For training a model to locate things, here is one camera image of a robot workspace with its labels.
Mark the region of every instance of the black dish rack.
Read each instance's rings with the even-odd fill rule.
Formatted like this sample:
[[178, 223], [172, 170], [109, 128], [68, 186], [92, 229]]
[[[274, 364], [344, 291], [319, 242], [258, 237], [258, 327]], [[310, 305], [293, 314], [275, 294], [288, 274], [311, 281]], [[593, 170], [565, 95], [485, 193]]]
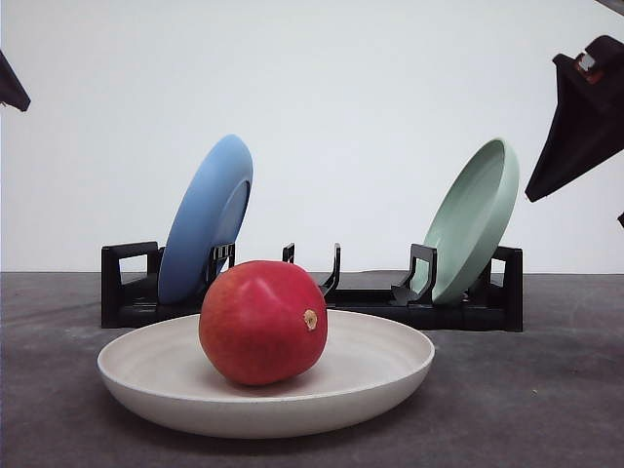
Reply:
[[[101, 326], [138, 328], [176, 317], [199, 313], [204, 295], [224, 261], [234, 265], [234, 244], [213, 247], [207, 260], [203, 287], [177, 304], [158, 302], [158, 272], [164, 252], [156, 242], [106, 246], [101, 250]], [[120, 260], [147, 255], [147, 271], [139, 279], [122, 282]], [[419, 330], [465, 330], [474, 332], [523, 330], [523, 251], [498, 247], [477, 281], [454, 306], [436, 305], [432, 290], [437, 275], [436, 249], [412, 244], [409, 271], [397, 285], [387, 289], [341, 289], [340, 245], [334, 245], [333, 269], [319, 283], [328, 308], [370, 314]], [[505, 263], [502, 284], [491, 279], [491, 261]], [[282, 260], [294, 262], [294, 244], [283, 248]], [[427, 282], [421, 292], [410, 288], [417, 260], [426, 262]]]

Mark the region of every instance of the light blue plate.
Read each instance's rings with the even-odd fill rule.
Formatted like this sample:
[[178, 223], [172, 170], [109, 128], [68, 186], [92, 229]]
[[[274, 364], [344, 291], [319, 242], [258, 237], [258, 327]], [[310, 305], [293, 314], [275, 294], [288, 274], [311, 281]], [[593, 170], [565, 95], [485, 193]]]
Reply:
[[158, 277], [160, 303], [183, 301], [202, 288], [211, 248], [236, 241], [253, 178], [252, 155], [237, 136], [224, 137], [206, 156], [169, 232]]

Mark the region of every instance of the white wall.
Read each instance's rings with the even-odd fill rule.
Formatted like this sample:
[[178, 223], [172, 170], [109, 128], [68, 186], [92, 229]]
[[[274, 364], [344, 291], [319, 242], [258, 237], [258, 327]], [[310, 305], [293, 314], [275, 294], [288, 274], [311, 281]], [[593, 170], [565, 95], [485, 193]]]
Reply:
[[207, 151], [254, 156], [239, 260], [405, 268], [449, 185], [506, 137], [521, 190], [503, 244], [527, 272], [623, 272], [624, 158], [536, 204], [558, 52], [624, 18], [592, 0], [4, 0], [32, 98], [2, 110], [2, 269], [99, 270], [105, 244], [164, 244]]

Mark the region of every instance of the mint green plate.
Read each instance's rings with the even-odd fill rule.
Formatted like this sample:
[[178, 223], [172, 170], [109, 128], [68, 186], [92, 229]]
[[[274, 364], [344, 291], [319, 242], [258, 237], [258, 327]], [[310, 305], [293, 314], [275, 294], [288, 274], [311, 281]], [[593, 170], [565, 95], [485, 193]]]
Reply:
[[[488, 264], [514, 210], [519, 172], [512, 148], [496, 138], [455, 180], [424, 240], [438, 250], [434, 303], [459, 302]], [[427, 264], [419, 260], [411, 288], [419, 293], [426, 282]]]

